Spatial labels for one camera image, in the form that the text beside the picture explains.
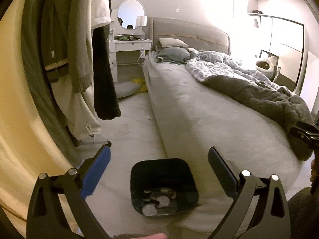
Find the white pillow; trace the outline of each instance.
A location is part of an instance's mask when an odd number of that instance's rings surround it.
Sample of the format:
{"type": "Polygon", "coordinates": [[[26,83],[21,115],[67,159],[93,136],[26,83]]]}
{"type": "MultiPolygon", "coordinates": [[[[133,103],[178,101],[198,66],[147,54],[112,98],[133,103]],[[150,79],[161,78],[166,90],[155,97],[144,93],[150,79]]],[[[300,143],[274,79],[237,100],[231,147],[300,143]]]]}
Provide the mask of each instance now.
{"type": "Polygon", "coordinates": [[[181,41],[180,39],[176,38],[164,38],[161,37],[159,42],[163,48],[165,47],[188,47],[188,45],[181,41]]]}

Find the yellow cloth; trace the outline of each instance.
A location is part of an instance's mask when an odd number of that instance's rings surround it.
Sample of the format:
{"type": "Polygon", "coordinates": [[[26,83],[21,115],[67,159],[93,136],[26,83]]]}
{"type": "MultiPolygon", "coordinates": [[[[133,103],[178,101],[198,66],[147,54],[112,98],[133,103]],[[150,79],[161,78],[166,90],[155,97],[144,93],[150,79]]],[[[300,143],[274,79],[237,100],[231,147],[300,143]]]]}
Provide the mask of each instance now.
{"type": "MultiPolygon", "coordinates": [[[[28,88],[21,56],[24,1],[14,0],[0,21],[0,205],[25,237],[38,175],[61,175],[71,165],[46,130],[28,88]]],[[[67,208],[65,199],[62,205],[67,208]]],[[[69,211],[67,219],[76,231],[69,211]]]]}
{"type": "Polygon", "coordinates": [[[136,79],[133,79],[133,82],[134,82],[134,83],[138,83],[138,84],[140,84],[140,85],[143,85],[142,88],[141,88],[137,93],[147,92],[147,86],[146,86],[146,82],[145,82],[144,79],[136,78],[136,79]]]}

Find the white pants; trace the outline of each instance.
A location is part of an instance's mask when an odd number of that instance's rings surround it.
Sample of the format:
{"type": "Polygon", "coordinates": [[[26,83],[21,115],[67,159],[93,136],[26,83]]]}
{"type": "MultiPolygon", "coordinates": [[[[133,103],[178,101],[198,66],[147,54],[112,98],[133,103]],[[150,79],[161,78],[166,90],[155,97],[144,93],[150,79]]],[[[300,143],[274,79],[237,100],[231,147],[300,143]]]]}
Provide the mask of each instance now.
{"type": "Polygon", "coordinates": [[[95,118],[93,85],[83,93],[74,93],[68,74],[51,83],[51,87],[54,98],[67,119],[69,130],[77,140],[101,134],[101,125],[95,118]]]}

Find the hanging clothes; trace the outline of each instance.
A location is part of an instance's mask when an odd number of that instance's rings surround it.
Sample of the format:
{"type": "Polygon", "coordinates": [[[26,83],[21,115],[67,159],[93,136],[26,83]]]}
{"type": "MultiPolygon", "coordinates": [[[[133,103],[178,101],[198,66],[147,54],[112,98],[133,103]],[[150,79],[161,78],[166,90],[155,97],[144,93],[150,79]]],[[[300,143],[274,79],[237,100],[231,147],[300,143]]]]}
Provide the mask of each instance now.
{"type": "MultiPolygon", "coordinates": [[[[51,87],[54,94],[54,98],[66,117],[68,128],[70,133],[77,140],[85,140],[89,136],[97,135],[101,133],[101,125],[98,120],[95,118],[95,106],[94,106],[94,80],[93,76],[90,76],[87,79],[87,83],[91,83],[85,91],[79,92],[79,89],[74,86],[71,69],[68,65],[69,63],[69,33],[72,29],[71,21],[69,21],[69,28],[67,29],[68,33],[65,33],[66,30],[62,30],[61,24],[59,24],[59,15],[57,10],[68,11],[66,8],[56,8],[55,0],[46,0],[43,8],[42,15],[42,25],[41,25],[41,48],[42,54],[44,55],[44,61],[49,62],[48,57],[51,56],[52,70],[49,74],[51,78],[51,87]],[[56,55],[59,55],[59,58],[65,58],[66,60],[58,60],[56,55]]],[[[88,13],[82,13],[86,15],[86,25],[90,29],[87,32],[87,27],[83,27],[82,30],[86,33],[86,36],[89,36],[88,39],[90,43],[87,44],[89,51],[93,50],[92,44],[92,32],[93,28],[103,28],[105,25],[108,25],[111,22],[110,11],[109,11],[109,0],[89,0],[90,2],[82,2],[81,4],[86,4],[87,6],[83,7],[83,10],[87,10],[88,13]]],[[[89,72],[93,72],[93,63],[84,61],[85,64],[88,64],[91,67],[89,72]]]]}
{"type": "Polygon", "coordinates": [[[82,159],[66,130],[65,116],[54,100],[42,64],[40,27],[44,1],[25,0],[21,26],[23,67],[28,88],[45,128],[71,165],[77,167],[82,159]]]}
{"type": "Polygon", "coordinates": [[[50,82],[70,74],[75,93],[92,85],[92,0],[45,0],[41,50],[50,82]]]}
{"type": "Polygon", "coordinates": [[[94,107],[102,120],[112,120],[121,116],[116,97],[111,66],[108,56],[108,37],[110,25],[96,28],[93,32],[93,72],[94,72],[94,107]]]}

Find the round mirror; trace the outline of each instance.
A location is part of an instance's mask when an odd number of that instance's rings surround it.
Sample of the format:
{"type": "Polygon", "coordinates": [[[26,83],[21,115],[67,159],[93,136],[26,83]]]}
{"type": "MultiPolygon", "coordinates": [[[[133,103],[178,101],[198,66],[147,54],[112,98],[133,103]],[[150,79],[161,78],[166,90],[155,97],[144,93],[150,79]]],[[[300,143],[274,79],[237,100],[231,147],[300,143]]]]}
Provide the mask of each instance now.
{"type": "Polygon", "coordinates": [[[117,19],[123,28],[136,28],[138,16],[144,15],[143,5],[137,0],[126,0],[117,12],[117,19]]]}

